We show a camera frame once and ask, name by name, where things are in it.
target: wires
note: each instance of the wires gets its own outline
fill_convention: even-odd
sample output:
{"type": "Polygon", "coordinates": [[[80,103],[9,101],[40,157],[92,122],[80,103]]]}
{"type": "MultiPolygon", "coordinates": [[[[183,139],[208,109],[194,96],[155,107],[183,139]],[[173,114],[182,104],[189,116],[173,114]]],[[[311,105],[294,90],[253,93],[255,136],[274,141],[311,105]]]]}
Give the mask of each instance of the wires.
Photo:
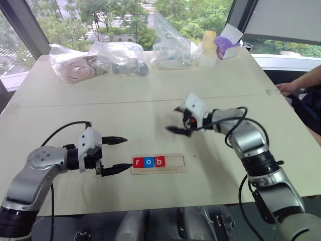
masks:
{"type": "Polygon", "coordinates": [[[50,241],[54,240],[55,232],[55,192],[54,185],[51,183],[51,226],[50,226],[50,241]]]}
{"type": "Polygon", "coordinates": [[[57,129],[55,132],[53,132],[53,133],[42,143],[41,146],[42,146],[42,147],[45,146],[45,145],[47,144],[47,142],[48,142],[55,134],[57,134],[59,131],[61,131],[62,129],[64,129],[64,128],[68,127],[68,126],[75,125],[75,124],[85,124],[85,125],[86,125],[86,128],[91,126],[91,122],[84,122],[84,121],[68,123],[68,124],[60,127],[59,129],[57,129]]]}
{"type": "Polygon", "coordinates": [[[41,222],[42,219],[44,219],[44,218],[45,218],[45,217],[39,218],[39,220],[38,220],[37,222],[35,222],[35,223],[33,224],[33,226],[35,226],[37,223],[41,222]]]}
{"type": "MultiPolygon", "coordinates": [[[[62,129],[68,127],[68,126],[72,126],[75,124],[85,124],[86,128],[91,126],[91,122],[85,122],[85,121],[79,121],[79,122],[71,122],[68,123],[60,128],[58,128],[55,132],[53,132],[43,143],[42,143],[42,147],[45,146],[48,141],[55,135],[57,134],[59,131],[61,131],[62,129]]],[[[51,227],[50,227],[50,241],[54,240],[54,232],[55,232],[55,192],[54,192],[54,185],[51,183],[51,227]]]]}
{"type": "Polygon", "coordinates": [[[247,179],[247,175],[245,175],[245,177],[243,178],[240,187],[239,187],[239,205],[241,208],[241,213],[242,216],[245,220],[245,222],[247,223],[247,225],[249,225],[250,229],[253,231],[253,233],[259,238],[259,240],[264,241],[264,239],[262,238],[262,236],[260,235],[260,233],[254,228],[254,226],[250,223],[249,219],[247,218],[245,212],[244,212],[244,208],[243,208],[243,204],[242,204],[242,189],[243,189],[243,185],[245,183],[247,179]]]}
{"type": "Polygon", "coordinates": [[[246,114],[247,114],[247,108],[246,107],[238,107],[238,109],[244,109],[244,113],[242,115],[242,117],[238,120],[238,122],[235,124],[235,126],[233,126],[233,128],[231,128],[229,130],[229,132],[227,132],[226,136],[225,136],[225,144],[230,147],[230,148],[233,148],[230,144],[227,143],[228,141],[228,138],[230,137],[230,135],[232,134],[232,132],[242,123],[242,121],[244,121],[245,117],[246,117],[246,114]]]}
{"type": "Polygon", "coordinates": [[[253,189],[252,189],[250,180],[248,180],[248,183],[247,183],[247,184],[248,184],[248,186],[249,186],[250,192],[253,194],[254,191],[253,191],[253,189]]]}
{"type": "Polygon", "coordinates": [[[235,124],[235,126],[233,126],[232,129],[230,129],[230,131],[229,131],[229,132],[227,133],[227,135],[225,136],[225,144],[227,144],[229,147],[232,147],[230,144],[227,143],[228,137],[229,137],[229,136],[232,134],[232,132],[242,123],[242,121],[246,121],[246,120],[247,120],[247,121],[249,121],[249,122],[255,123],[256,125],[258,125],[258,126],[262,129],[262,131],[263,131],[263,133],[264,133],[264,135],[265,135],[266,143],[267,143],[268,146],[270,146],[269,136],[268,136],[267,131],[265,130],[265,128],[264,128],[259,122],[257,122],[256,120],[253,120],[253,119],[251,119],[251,118],[245,117],[246,114],[247,114],[247,108],[246,108],[246,107],[238,107],[238,109],[245,109],[244,114],[243,114],[241,117],[228,117],[228,118],[220,119],[220,120],[217,120],[217,121],[215,121],[215,122],[208,123],[208,124],[203,125],[203,126],[198,127],[198,128],[189,128],[189,129],[187,129],[187,131],[189,131],[189,132],[199,131],[199,130],[201,130],[201,129],[205,129],[205,128],[208,128],[208,127],[212,127],[212,126],[214,126],[214,125],[218,125],[218,124],[223,123],[223,122],[227,122],[227,121],[231,121],[231,120],[233,121],[233,120],[238,119],[239,121],[235,124]]]}

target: tree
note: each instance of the tree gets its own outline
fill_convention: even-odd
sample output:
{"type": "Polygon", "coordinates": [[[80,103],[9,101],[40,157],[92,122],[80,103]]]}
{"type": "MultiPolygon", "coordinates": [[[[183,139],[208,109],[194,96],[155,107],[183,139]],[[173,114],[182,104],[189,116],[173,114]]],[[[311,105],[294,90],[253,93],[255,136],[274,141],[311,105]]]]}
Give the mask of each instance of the tree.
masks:
{"type": "Polygon", "coordinates": [[[23,42],[19,39],[9,22],[5,19],[4,15],[0,12],[0,45],[1,49],[7,54],[2,57],[0,62],[0,74],[8,71],[9,66],[21,64],[26,67],[31,67],[35,59],[27,50],[23,42]]]}
{"type": "Polygon", "coordinates": [[[38,18],[38,23],[50,43],[80,51],[88,51],[87,46],[90,42],[86,41],[87,29],[80,19],[65,18],[59,20],[52,13],[46,18],[38,18]]]}
{"type": "Polygon", "coordinates": [[[156,0],[155,8],[164,18],[172,17],[173,20],[179,21],[186,16],[186,7],[188,2],[186,0],[156,0]]]}
{"type": "Polygon", "coordinates": [[[187,39],[198,44],[205,30],[223,31],[232,0],[156,0],[155,7],[187,39]]]}
{"type": "Polygon", "coordinates": [[[154,29],[145,27],[140,31],[137,43],[142,45],[145,51],[149,51],[152,50],[152,46],[155,43],[156,37],[157,36],[154,29]]]}
{"type": "Polygon", "coordinates": [[[79,19],[81,17],[81,22],[85,25],[88,25],[91,27],[92,32],[95,34],[96,38],[99,41],[99,32],[98,28],[99,26],[96,26],[97,32],[95,32],[93,22],[96,23],[97,15],[96,13],[83,13],[83,11],[88,11],[86,8],[86,2],[80,2],[79,0],[68,0],[68,3],[64,6],[64,9],[68,12],[70,18],[72,19],[79,19]]]}
{"type": "Polygon", "coordinates": [[[321,46],[308,45],[307,48],[302,51],[303,56],[321,58],[321,46]]]}
{"type": "Polygon", "coordinates": [[[139,0],[122,0],[121,16],[123,25],[129,26],[130,32],[134,35],[136,43],[138,42],[140,33],[147,27],[147,19],[149,13],[142,7],[142,1],[139,0]]]}
{"type": "Polygon", "coordinates": [[[106,25],[107,32],[116,15],[119,14],[120,5],[117,0],[77,0],[76,8],[82,22],[92,23],[98,14],[106,25]]]}
{"type": "Polygon", "coordinates": [[[33,15],[38,18],[46,18],[54,13],[57,19],[63,19],[56,0],[27,0],[33,15]]]}
{"type": "Polygon", "coordinates": [[[120,28],[120,27],[109,27],[109,32],[106,28],[100,28],[99,32],[102,34],[106,34],[111,41],[114,41],[114,35],[119,34],[131,34],[130,30],[126,28],[120,28]]]}

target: table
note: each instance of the table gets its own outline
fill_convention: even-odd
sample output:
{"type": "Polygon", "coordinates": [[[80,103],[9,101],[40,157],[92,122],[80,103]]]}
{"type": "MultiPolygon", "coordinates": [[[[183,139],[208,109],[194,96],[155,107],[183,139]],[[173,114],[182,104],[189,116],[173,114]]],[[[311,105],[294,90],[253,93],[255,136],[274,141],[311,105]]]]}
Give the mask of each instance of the table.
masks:
{"type": "MultiPolygon", "coordinates": [[[[146,52],[151,58],[152,52],[146,52]]],[[[276,87],[245,48],[212,70],[158,70],[149,67],[146,77],[100,75],[75,85],[60,80],[49,56],[41,56],[16,91],[11,103],[20,106],[52,106],[184,99],[194,91],[201,98],[263,95],[276,87]]]]}
{"type": "MultiPolygon", "coordinates": [[[[228,91],[232,90],[231,86],[225,86],[223,83],[222,93],[215,90],[210,94],[209,89],[215,89],[216,83],[209,81],[209,76],[199,79],[199,83],[194,81],[193,84],[190,81],[189,89],[178,88],[176,92],[167,94],[165,89],[157,89],[156,86],[164,87],[165,84],[162,85],[161,82],[162,76],[170,78],[171,75],[167,71],[156,70],[159,77],[157,81],[151,80],[153,83],[131,79],[133,83],[140,83],[137,84],[140,88],[150,90],[151,93],[147,91],[143,96],[130,95],[136,91],[133,85],[131,92],[125,91],[129,96],[124,96],[123,101],[115,92],[123,84],[129,84],[125,78],[121,79],[123,82],[114,82],[114,88],[106,90],[110,95],[98,94],[97,101],[98,99],[90,94],[81,98],[78,93],[85,92],[82,88],[89,87],[91,81],[97,87],[99,84],[105,85],[108,80],[103,82],[102,79],[96,78],[76,85],[65,85],[59,81],[52,83],[55,79],[53,73],[47,73],[45,76],[39,71],[43,63],[38,62],[27,82],[23,83],[0,116],[0,152],[4,160],[0,170],[0,197],[4,197],[11,180],[25,165],[28,153],[37,148],[56,128],[72,121],[89,120],[93,122],[93,127],[105,136],[128,138],[126,143],[103,147],[103,163],[106,167],[128,163],[133,155],[182,153],[186,159],[187,172],[131,175],[130,170],[126,170],[102,178],[96,176],[94,170],[85,173],[71,171],[58,176],[54,181],[57,215],[236,203],[238,186],[245,170],[234,151],[225,146],[224,136],[207,131],[204,134],[195,133],[192,138],[187,138],[171,134],[164,129],[167,125],[182,124],[180,114],[172,110],[182,103],[191,90],[203,97],[208,110],[247,106],[248,116],[263,124],[269,133],[271,152],[276,160],[285,161],[283,167],[299,194],[320,194],[320,147],[284,98],[273,90],[274,86],[268,82],[263,71],[257,69],[255,61],[247,59],[251,57],[246,57],[247,53],[244,51],[240,54],[245,58],[245,62],[253,64],[249,66],[253,68],[253,73],[247,70],[245,72],[253,75],[249,81],[256,88],[243,88],[242,85],[238,85],[240,92],[237,96],[231,95],[228,91]],[[38,78],[43,80],[39,93],[35,91],[35,83],[39,83],[39,80],[33,79],[37,72],[38,78]],[[193,88],[203,83],[208,83],[208,88],[193,88]],[[46,86],[50,86],[55,93],[55,99],[42,94],[46,92],[47,95],[52,95],[46,86]],[[32,93],[29,100],[28,91],[32,93]],[[75,98],[66,96],[73,91],[75,98]]],[[[181,71],[169,72],[179,76],[178,73],[181,71]]],[[[178,85],[180,81],[174,79],[173,85],[178,85]]],[[[49,145],[77,143],[82,131],[81,125],[65,129],[57,134],[49,145]]],[[[244,190],[243,200],[253,201],[249,191],[244,190]]],[[[49,194],[39,215],[49,215],[50,206],[49,194]]]]}

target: blue letter block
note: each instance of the blue letter block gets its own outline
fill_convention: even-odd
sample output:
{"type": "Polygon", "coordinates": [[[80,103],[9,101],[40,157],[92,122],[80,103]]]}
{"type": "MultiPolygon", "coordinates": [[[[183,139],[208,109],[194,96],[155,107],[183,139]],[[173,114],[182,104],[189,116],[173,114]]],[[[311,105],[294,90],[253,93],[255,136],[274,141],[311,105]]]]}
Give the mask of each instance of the blue letter block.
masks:
{"type": "Polygon", "coordinates": [[[144,167],[154,167],[154,157],[144,157],[144,167]]]}

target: clear plastic bag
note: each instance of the clear plastic bag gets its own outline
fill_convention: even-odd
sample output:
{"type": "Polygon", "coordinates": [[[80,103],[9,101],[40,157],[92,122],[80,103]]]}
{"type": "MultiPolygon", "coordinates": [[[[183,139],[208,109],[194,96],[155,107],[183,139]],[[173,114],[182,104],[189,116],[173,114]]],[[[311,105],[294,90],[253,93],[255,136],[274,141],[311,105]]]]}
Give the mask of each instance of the clear plastic bag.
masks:
{"type": "Polygon", "coordinates": [[[199,55],[196,44],[182,37],[158,11],[154,12],[153,17],[157,39],[153,45],[152,65],[161,69],[188,69],[194,66],[199,55]]]}
{"type": "Polygon", "coordinates": [[[147,75],[148,66],[145,63],[143,48],[133,42],[95,42],[89,54],[99,54],[108,58],[114,74],[147,75]]]}
{"type": "Polygon", "coordinates": [[[68,49],[58,44],[51,45],[49,56],[57,76],[68,83],[90,79],[109,72],[111,68],[109,59],[104,56],[68,49]]]}

